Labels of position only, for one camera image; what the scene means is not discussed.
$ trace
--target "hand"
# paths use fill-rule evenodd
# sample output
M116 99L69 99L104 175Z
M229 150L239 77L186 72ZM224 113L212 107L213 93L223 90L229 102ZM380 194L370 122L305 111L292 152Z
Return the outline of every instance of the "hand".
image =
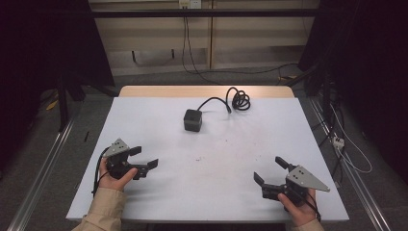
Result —
M315 205L313 199L316 200L316 191L309 189L309 195L307 195L307 201L312 205ZM279 193L278 199L280 202L288 209L289 213L292 215L292 221L295 227L301 226L303 224L309 223L316 218L315 211L310 208L309 205L303 203L303 205L296 207L284 194Z
M106 169L107 159L102 158L101 164L99 166L99 175L101 175L101 179L99 180L99 187L106 188L111 190L123 191L125 185L133 179L133 177L138 173L136 168L130 169L122 178L119 180L114 179Z

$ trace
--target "white table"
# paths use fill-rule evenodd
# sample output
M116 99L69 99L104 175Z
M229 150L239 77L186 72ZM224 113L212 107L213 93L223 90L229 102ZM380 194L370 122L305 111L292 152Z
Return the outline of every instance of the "white table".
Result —
M290 217L282 205L263 199L253 180L256 171L266 183L285 183L288 172L274 162L276 156L303 165L331 189L317 193L323 221L348 219L296 98L251 98L249 111L231 115L213 100L201 109L201 131L185 131L186 109L198 108L205 99L116 98L67 218L80 220L88 212L98 156L122 138L130 147L142 146L141 154L129 158L131 164L159 159L159 166L147 178L126 186L123 219L149 223L286 222Z

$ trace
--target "black curtain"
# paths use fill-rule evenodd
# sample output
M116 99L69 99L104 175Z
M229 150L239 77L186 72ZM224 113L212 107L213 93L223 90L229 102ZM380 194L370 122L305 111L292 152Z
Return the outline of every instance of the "black curtain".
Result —
M88 0L0 2L1 168L24 139L40 94L61 75L114 84L93 18L48 15L55 10L90 12Z
M321 4L333 4L322 1ZM336 7L357 9L329 64L336 86L384 160L408 183L408 17L403 1L361 0ZM330 24L316 20L300 62L313 64L326 47Z

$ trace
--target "black box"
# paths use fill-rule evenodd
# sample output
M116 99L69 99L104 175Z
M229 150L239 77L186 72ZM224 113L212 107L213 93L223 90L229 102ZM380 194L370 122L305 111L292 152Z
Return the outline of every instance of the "black box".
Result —
M184 115L184 129L186 131L199 132L202 124L202 114L201 111L187 109Z

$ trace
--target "wire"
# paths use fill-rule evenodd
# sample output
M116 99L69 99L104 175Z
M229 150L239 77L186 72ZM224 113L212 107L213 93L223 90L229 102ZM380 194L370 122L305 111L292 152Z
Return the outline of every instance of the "wire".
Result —
M109 147L105 148L103 150L103 152L100 154L99 159L98 159L98 164L96 165L96 171L95 171L95 178L93 180L93 191L92 194L93 196L95 196L96 191L98 190L99 187L99 180L108 172L106 172L105 174L103 174L99 179L98 179L98 175L99 175L99 166L101 165L101 161L102 161L102 157L103 154L109 149Z
M300 7L301 10L303 10L303 3L304 3L304 0L302 0L302 5L301 5L301 7ZM307 39L307 38L309 37L309 33L308 33L307 30L306 30L305 17L302 17L302 22L303 22L303 29L304 29L304 31L305 31L306 39Z
M235 90L236 93L234 94L234 97L232 98L232 108L235 110L239 111L246 111L251 107L251 102L249 101L249 95L245 93L243 90L238 90L234 87L231 87L227 91L227 95L225 96L225 102L228 105L228 94L230 90Z
M228 106L227 102L225 102L224 100L222 100L222 99L220 99L220 98L218 98L218 97L211 97L211 98L207 99L204 103L202 103L202 104L200 105L200 107L198 107L197 111L200 111L200 109L202 108L202 106L204 106L208 101L213 100L213 99L217 99L217 100L221 101L223 104L225 104L228 113L231 114L231 108Z
M207 99L204 103L202 103L200 105L200 107L198 107L197 111L200 111L200 109L208 101L213 100L213 99L217 99L217 100L221 101L223 104L225 104L225 107L227 108L228 113L231 114L231 108L228 106L228 95L229 95L230 90L235 90L236 91L236 93L234 94L234 97L232 99L232 103L231 103L233 109L238 110L238 111L246 111L251 107L251 103L249 101L250 100L249 95L247 95L245 93L245 91L243 91L243 90L238 90L235 87L231 87L227 91L227 93L225 95L225 101L222 100L221 98L218 98L218 97L211 97L211 98Z
M303 202L305 202L313 211L315 211L315 213L316 213L316 218L318 219L319 222L321 221L321 214L319 213L319 210L318 210L318 204L316 203L315 199L314 199L311 195L309 195L309 196L312 198L313 202L315 203L315 206L313 206L305 197L301 196L299 193L297 193L297 192L296 192L295 190L293 190L291 187L287 187L287 189L288 189L291 193L293 193L294 195L296 195L299 199L301 199Z
M321 214L319 213L319 208L316 200L307 192L307 194L310 196L310 198L313 200L313 203L315 204L315 212L316 212L316 218L318 219L319 222L321 222Z
M194 67L195 72L191 72L191 71L187 70L187 69L186 69L186 66L185 66L185 64L184 64L184 51L185 51L185 48L186 48L186 37L187 37L187 40L188 40L188 43L189 43L190 58L191 58L192 66ZM207 82L209 82L209 83L222 86L222 84L219 83L219 82L212 81L212 80L209 80L209 79L207 79L207 78L204 78L204 76L202 76L201 73L197 70L197 67L195 66L195 63L194 63L194 59L192 58L191 43L190 43L189 20L188 20L186 17L184 17L184 42L183 42L182 61L183 61L183 68L184 68L188 73L190 73L190 74L197 74L198 76L200 76L201 79L203 79L203 80L205 80L205 81L207 81Z
M189 45L189 51L190 51L190 58L191 58L191 62L192 62L192 66L194 67L195 71L190 71L186 68L186 64L184 63L184 53L186 50L186 39ZM189 28L189 20L184 17L184 42L183 42L183 52L182 52L182 64L183 64L183 68L186 70L186 72L190 73L190 74L198 74L201 79L213 83L213 84L217 84L217 85L221 85L221 83L218 83L216 81L212 81L209 80L207 78L205 78L204 76L202 76L201 74L205 74L205 73L235 73L235 74L262 74L262 73L268 73L268 72L272 72L274 70L278 70L279 71L279 82L280 83L280 79L283 78L280 76L280 68L288 66L288 65L297 65L295 63L292 64L282 64L278 67L272 68L272 69L268 69L268 70L260 70L260 71L250 71L250 72L246 72L246 71L234 71L234 70L206 70L206 71L198 71L198 69L195 66L195 62L194 59L192 57L192 51L191 51L191 42L190 42L190 28Z
M330 107L331 107L331 109L333 110L333 113L334 113L335 118L336 118L337 121L340 123L339 118L337 117L336 111L334 110L333 106L330 105ZM341 128L342 131L344 132L345 137L360 151L360 153L363 155L363 157L364 157L364 158L366 159L366 161L369 163L370 169L369 169L369 170L361 170L361 169L359 169L358 167L356 167L354 164L352 164L352 163L344 156L344 154L342 153L342 151L341 151L339 148L337 148L337 150L339 150L339 154L340 154L341 156L343 156L344 160L345 160L349 165L351 165L354 169L356 169L357 171L360 171L360 172L362 172L362 173L370 173L370 172L372 172L372 164L371 164L369 158L367 158L367 156L364 154L364 152L351 140L351 138L350 138L350 137L347 135L347 133L344 131L343 127L340 126L340 128Z

